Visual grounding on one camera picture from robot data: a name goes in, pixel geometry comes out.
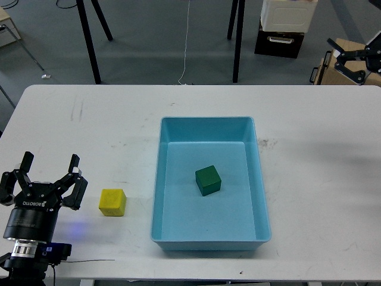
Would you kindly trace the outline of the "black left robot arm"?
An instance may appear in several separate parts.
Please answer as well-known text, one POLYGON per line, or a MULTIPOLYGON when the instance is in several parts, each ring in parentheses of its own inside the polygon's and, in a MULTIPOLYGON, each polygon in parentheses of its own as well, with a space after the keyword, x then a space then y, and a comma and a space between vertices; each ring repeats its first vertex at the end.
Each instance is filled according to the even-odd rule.
POLYGON ((33 158, 25 152, 20 165, 1 177, 1 204, 13 207, 3 237, 14 242, 12 252, 1 256, 1 269, 8 272, 1 285, 43 285, 48 267, 71 254, 71 244, 52 237, 60 208, 80 208, 88 185, 80 158, 72 155, 67 174, 54 183, 29 179, 33 158))

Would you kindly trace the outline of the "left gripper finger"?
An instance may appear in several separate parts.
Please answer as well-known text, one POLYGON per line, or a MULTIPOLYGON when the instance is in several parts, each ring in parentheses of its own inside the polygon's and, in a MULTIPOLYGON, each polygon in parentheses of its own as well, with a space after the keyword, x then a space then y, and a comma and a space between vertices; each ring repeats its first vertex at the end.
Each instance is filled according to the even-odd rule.
POLYGON ((80 158, 77 154, 71 156, 68 172, 50 186, 59 206, 72 210, 80 208, 88 182, 79 169, 80 158))
POLYGON ((10 206, 15 203, 14 187, 18 182, 21 193, 26 197, 32 197, 32 183, 28 177, 34 155, 30 151, 24 153, 23 159, 12 172, 4 172, 1 176, 1 204, 10 206))

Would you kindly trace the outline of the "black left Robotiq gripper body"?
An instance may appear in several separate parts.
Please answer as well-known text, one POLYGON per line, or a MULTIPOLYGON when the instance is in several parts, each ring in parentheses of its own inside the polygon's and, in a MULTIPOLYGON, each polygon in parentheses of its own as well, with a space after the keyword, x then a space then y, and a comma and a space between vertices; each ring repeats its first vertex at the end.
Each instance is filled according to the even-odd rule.
POLYGON ((3 237, 8 240, 50 243, 62 197, 48 182, 20 184, 3 237))

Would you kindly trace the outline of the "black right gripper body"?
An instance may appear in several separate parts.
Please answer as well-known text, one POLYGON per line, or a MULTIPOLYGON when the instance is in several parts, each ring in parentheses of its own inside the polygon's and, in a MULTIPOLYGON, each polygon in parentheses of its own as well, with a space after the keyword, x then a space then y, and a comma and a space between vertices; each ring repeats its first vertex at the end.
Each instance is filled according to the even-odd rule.
POLYGON ((367 42, 365 50, 366 67, 369 71, 380 74, 380 31, 367 42))

